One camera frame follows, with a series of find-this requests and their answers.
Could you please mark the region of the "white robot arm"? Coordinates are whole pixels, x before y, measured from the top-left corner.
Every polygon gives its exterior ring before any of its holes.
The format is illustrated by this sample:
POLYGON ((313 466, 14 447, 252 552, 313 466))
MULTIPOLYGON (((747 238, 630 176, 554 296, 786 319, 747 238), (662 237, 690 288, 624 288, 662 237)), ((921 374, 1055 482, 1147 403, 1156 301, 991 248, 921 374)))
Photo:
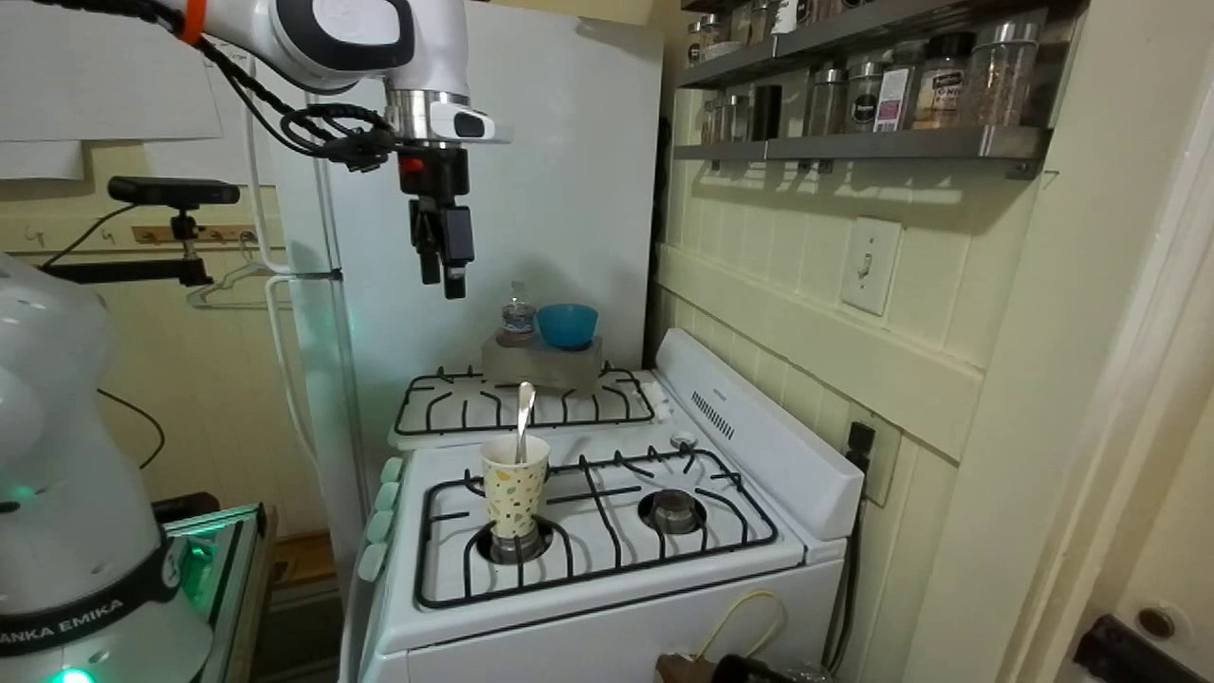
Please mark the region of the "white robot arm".
POLYGON ((143 19, 205 55, 270 133, 351 171, 399 169, 423 280, 467 296, 467 148, 503 127, 467 91, 463 0, 40 0, 143 19))

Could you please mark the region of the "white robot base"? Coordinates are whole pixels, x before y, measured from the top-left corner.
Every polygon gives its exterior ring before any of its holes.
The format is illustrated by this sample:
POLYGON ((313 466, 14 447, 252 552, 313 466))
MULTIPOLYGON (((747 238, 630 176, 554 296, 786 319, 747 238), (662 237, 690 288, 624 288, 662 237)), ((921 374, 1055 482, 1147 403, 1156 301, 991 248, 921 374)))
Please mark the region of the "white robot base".
POLYGON ((252 683, 270 514, 160 524, 95 291, 0 258, 0 683, 252 683))

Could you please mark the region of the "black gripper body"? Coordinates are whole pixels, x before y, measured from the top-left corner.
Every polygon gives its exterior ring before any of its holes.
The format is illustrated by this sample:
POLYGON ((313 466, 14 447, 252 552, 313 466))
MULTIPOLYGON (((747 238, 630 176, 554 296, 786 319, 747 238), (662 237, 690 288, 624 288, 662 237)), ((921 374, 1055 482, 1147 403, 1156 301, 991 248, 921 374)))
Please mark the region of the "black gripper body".
POLYGON ((467 193, 467 152, 463 148, 408 148, 399 157, 399 185, 411 198, 411 243, 438 251, 446 263, 473 263, 473 231, 467 193))

